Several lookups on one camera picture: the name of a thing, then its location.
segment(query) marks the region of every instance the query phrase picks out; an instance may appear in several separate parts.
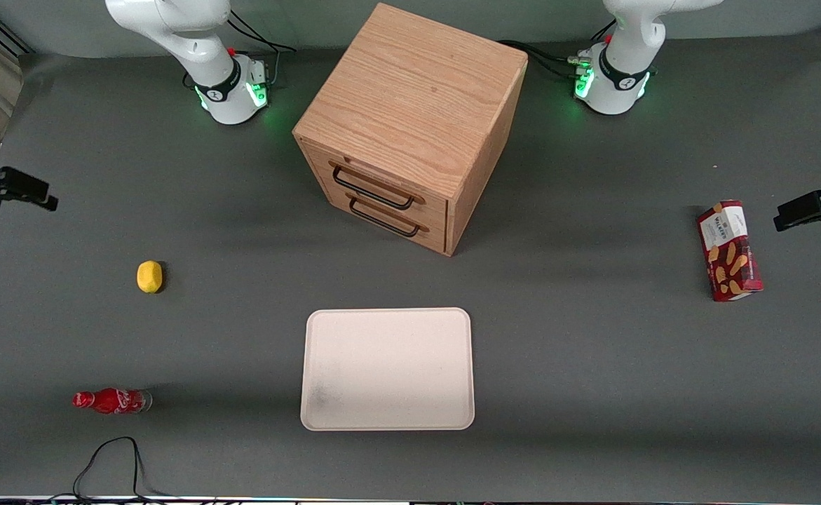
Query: green led light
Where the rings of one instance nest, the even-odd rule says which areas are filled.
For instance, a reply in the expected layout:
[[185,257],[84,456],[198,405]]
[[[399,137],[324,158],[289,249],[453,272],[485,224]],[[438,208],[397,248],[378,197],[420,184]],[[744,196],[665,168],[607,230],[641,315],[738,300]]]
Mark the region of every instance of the green led light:
[[584,76],[579,77],[579,83],[576,84],[576,95],[579,98],[584,98],[588,96],[590,84],[592,84],[593,82],[594,71],[589,68],[587,74],[584,74]]
[[637,92],[637,97],[638,98],[641,98],[641,96],[644,96],[644,91],[647,89],[647,81],[648,80],[650,80],[650,72],[647,72],[647,75],[644,76],[644,83],[641,84],[641,90],[639,90],[639,92]]
[[201,100],[201,108],[208,110],[208,104],[205,103],[205,97],[201,95],[201,92],[198,90],[198,86],[195,86],[195,94],[198,95],[198,99]]
[[261,84],[245,83],[245,89],[254,102],[257,108],[262,108],[266,105],[266,86]]

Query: red cookie box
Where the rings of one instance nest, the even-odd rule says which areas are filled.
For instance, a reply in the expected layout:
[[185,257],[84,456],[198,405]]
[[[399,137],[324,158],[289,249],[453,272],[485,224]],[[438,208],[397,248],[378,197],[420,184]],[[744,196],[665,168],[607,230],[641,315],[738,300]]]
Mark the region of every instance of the red cookie box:
[[762,278],[749,246],[743,204],[735,199],[722,201],[700,215],[696,223],[712,299],[732,302],[762,291]]

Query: black metal drawer handle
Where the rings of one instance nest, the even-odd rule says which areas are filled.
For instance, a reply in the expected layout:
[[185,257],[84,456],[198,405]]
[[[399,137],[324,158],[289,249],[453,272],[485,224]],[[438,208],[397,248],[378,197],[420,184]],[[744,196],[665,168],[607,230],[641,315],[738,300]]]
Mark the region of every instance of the black metal drawer handle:
[[374,192],[368,191],[367,189],[363,189],[360,186],[352,184],[351,182],[344,181],[343,179],[339,179],[339,173],[342,172],[342,167],[336,166],[336,169],[332,171],[332,178],[336,180],[337,183],[341,186],[345,186],[347,189],[352,189],[367,198],[372,198],[379,203],[388,205],[391,208],[397,208],[397,210],[407,210],[410,208],[410,205],[413,204],[413,197],[407,197],[407,203],[398,203],[396,201],[391,201],[388,198],[381,197]]
[[420,230],[419,224],[414,226],[412,231],[406,232],[404,230],[401,230],[398,227],[392,227],[391,224],[388,224],[385,221],[379,220],[379,218],[377,218],[377,217],[372,217],[372,215],[369,215],[366,212],[356,210],[356,208],[355,208],[356,203],[357,203],[357,199],[352,198],[351,203],[349,203],[349,205],[348,205],[348,208],[350,208],[350,210],[351,210],[351,212],[353,212],[353,214],[359,215],[359,217],[365,218],[365,220],[370,221],[371,223],[378,224],[380,227],[383,227],[383,228],[385,228],[385,229],[387,229],[391,232],[395,232],[395,233],[399,234],[400,236],[404,236],[404,237],[407,237],[407,238],[413,238],[413,237],[416,236],[417,233],[419,233],[419,230]]

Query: red plastic bottle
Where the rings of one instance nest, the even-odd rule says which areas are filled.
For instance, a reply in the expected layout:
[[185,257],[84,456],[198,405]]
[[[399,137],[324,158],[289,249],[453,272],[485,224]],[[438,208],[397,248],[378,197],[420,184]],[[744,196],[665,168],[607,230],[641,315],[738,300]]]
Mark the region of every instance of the red plastic bottle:
[[145,412],[151,407],[151,394],[144,389],[116,389],[106,387],[95,393],[81,391],[74,394],[74,407],[93,409],[104,415],[126,415]]

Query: gray wall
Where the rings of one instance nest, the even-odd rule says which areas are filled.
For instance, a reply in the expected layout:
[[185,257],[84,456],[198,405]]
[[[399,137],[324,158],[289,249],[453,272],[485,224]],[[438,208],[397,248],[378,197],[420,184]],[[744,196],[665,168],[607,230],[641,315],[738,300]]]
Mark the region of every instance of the gray wall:
[[[233,0],[233,9],[272,41],[299,48],[344,47],[376,0]],[[447,25],[497,39],[585,39],[611,18],[600,0],[390,0]],[[87,58],[163,51],[115,25],[103,0],[0,0],[0,18],[39,52]],[[821,26],[821,0],[727,0],[666,17],[676,39],[783,35]],[[231,29],[224,43],[257,45]]]

